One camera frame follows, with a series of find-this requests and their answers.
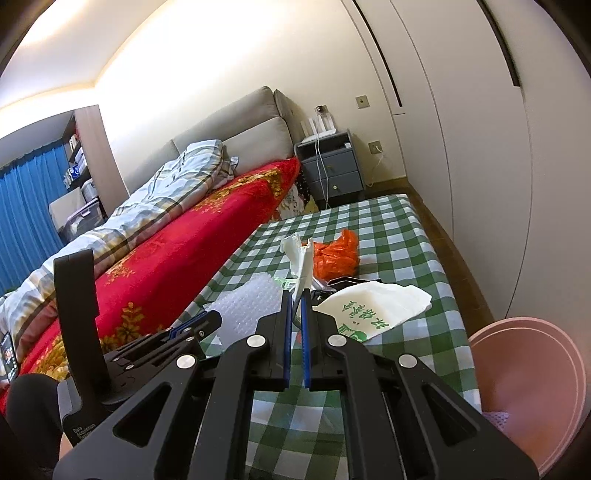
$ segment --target phone screen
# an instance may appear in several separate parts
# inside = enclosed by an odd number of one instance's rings
[[[8,381],[12,382],[18,376],[18,363],[10,332],[4,335],[2,343],[0,343],[0,353],[2,354],[2,363],[4,363]]]

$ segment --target bubble wrap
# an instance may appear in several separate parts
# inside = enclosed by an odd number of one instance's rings
[[[222,316],[217,335],[224,350],[231,344],[252,335],[258,319],[281,310],[283,290],[268,273],[252,276],[242,287],[205,305]]]

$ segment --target plastic storage bin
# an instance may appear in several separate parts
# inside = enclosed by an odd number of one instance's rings
[[[61,233],[66,242],[69,243],[103,223],[105,223],[105,219],[100,211],[100,203],[97,198],[70,215]]]

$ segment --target storage box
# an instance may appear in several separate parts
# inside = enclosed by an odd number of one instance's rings
[[[86,202],[88,200],[85,200],[80,189],[74,189],[64,196],[59,197],[55,202],[51,202],[49,204],[49,213],[56,230],[58,232],[61,231],[68,218],[79,209],[84,208]]]
[[[105,219],[100,211],[99,199],[94,199],[70,215],[62,230],[62,235],[69,243],[103,223],[105,223]]]

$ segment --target red blanket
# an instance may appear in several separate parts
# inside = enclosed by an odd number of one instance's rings
[[[278,161],[234,179],[99,277],[96,325],[103,351],[171,325],[248,236],[269,221],[299,165],[295,158]],[[62,380],[66,362],[55,321],[23,362],[21,374]]]

